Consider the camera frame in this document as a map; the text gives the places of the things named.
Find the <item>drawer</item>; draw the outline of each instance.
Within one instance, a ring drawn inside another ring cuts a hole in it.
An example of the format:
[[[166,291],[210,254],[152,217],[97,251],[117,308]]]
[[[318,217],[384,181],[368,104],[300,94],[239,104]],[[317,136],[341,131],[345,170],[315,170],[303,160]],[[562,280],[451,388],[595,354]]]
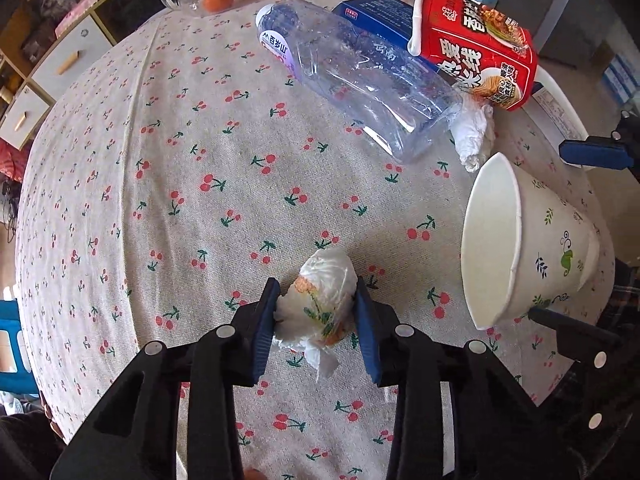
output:
[[[0,138],[20,150],[47,110],[49,110],[49,105],[30,86],[26,85],[16,96],[2,125],[0,125]],[[23,114],[26,115],[25,119],[16,130]]]
[[[59,100],[82,72],[111,48],[111,43],[95,24],[91,16],[87,16],[78,23],[58,43],[36,69],[32,79],[56,101]],[[72,56],[78,53],[78,58],[62,73],[62,67],[72,61]]]

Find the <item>crumpled tissue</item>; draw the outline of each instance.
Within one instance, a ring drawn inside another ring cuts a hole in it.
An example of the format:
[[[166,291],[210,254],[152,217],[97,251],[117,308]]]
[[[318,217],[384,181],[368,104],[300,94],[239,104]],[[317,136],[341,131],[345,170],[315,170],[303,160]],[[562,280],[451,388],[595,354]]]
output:
[[[4,410],[7,415],[15,415],[15,413],[24,413],[24,409],[20,403],[20,400],[16,399],[13,394],[9,392],[0,391],[0,404],[4,405]]]
[[[306,362],[330,377],[338,359],[327,347],[351,328],[351,310],[358,277],[339,248],[318,249],[300,269],[296,281],[278,298],[273,335],[280,348],[304,352]]]
[[[470,173],[482,166],[494,146],[494,108],[487,99],[458,90],[462,109],[449,119],[460,162]]]

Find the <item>paper cup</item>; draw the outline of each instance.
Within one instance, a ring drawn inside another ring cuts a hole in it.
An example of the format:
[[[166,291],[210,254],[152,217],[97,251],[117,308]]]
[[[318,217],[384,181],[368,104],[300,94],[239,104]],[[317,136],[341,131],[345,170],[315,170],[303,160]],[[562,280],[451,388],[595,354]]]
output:
[[[593,223],[496,153],[480,169],[462,233],[466,304],[478,330],[567,300],[591,277]]]

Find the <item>plastic water bottle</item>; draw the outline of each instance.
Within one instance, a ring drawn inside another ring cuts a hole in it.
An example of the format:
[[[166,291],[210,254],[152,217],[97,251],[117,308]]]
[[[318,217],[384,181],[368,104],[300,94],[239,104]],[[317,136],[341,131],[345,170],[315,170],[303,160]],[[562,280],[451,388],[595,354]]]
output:
[[[460,96],[406,50],[304,0],[258,11],[264,47],[301,83],[325,97],[400,162],[448,129]]]

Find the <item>orange fruit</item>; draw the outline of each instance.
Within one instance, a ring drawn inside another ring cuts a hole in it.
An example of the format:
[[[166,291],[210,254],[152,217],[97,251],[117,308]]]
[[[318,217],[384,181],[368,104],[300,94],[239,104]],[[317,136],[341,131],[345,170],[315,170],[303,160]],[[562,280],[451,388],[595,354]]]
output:
[[[202,7],[207,12],[221,12],[229,9],[234,4],[234,0],[202,0]]]

